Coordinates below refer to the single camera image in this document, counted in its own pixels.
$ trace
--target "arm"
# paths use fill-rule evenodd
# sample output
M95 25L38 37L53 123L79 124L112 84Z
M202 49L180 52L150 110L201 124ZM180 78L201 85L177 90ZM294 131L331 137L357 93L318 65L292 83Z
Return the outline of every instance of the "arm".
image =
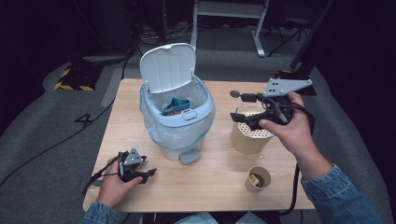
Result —
M290 99L304 106L299 94L291 93ZM316 207L322 223L382 223L366 197L319 152L304 112L294 110L293 119L286 126L265 119L260 125L278 136L296 158L304 191Z
M114 207L119 204L125 194L130 189L138 185L143 178L139 176L127 183L124 183L117 175L118 172L119 163L116 161L106 169L98 199L96 200L96 203L91 204L81 221L81 224L119 223L120 215L116 210L114 210Z

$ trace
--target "open white lid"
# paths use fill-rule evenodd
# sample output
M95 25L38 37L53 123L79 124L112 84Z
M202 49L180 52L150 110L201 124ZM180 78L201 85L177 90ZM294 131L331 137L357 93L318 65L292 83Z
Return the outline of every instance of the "open white lid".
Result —
M140 74L151 93L170 91L191 82L195 50L185 43L152 49L140 60Z

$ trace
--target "table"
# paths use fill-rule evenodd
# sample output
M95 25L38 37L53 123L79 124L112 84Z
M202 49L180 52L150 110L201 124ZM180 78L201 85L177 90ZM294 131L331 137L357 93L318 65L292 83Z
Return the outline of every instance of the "table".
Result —
M233 148L230 140L233 121L230 112L242 105L231 90L259 92L265 83L206 81L216 105L216 118L205 137L200 160L183 165L165 158L145 129L139 110L142 79L124 79L113 105L93 174L119 151L135 147L147 160L139 168L158 168L145 185L131 190L116 209L121 212L198 212L283 210L290 207L296 160L277 137L261 153L247 155ZM259 193L245 188L250 167L265 167L272 176L271 185ZM95 202L99 188L91 186L85 196L84 210ZM295 209L312 209L301 184Z
M262 29L262 23L268 8L268 2L263 4L243 4L243 3L227 3L227 2L206 2L195 0L193 13L193 26L191 34L191 45L196 49L197 44L197 25L198 15L202 16L221 16L221 17L237 17L258 19L256 30L251 31L254 45L256 46L259 57L264 57L264 49L259 39Z

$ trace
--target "wooden tabletop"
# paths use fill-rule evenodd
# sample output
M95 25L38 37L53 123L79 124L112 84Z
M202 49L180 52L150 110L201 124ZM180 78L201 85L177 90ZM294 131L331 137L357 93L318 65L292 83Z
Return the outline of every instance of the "wooden tabletop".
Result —
M147 160L139 171L157 168L146 184L132 189L116 207L120 212L198 212L284 210L290 207L296 160L277 137L261 153L247 155L233 148L230 140L233 121L230 112L242 105L230 91L255 93L263 91L265 83L206 81L216 106L216 118L205 137L201 158L190 164L165 158L154 144L139 110L139 90L142 79L124 79L106 127L93 174L102 169L108 159L119 151L135 147ZM248 171L260 165L271 174L271 185L259 193L245 188ZM99 188L91 186L83 208L96 201ZM299 182L295 209L313 209Z

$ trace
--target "beige basket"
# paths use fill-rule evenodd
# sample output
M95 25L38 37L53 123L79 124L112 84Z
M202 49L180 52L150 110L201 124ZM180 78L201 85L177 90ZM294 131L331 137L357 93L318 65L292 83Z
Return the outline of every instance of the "beige basket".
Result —
M265 112L261 105L241 105L235 113L251 116ZM231 130L231 142L236 150L245 154L255 154L262 151L274 135L265 129L251 131L245 123L235 122Z

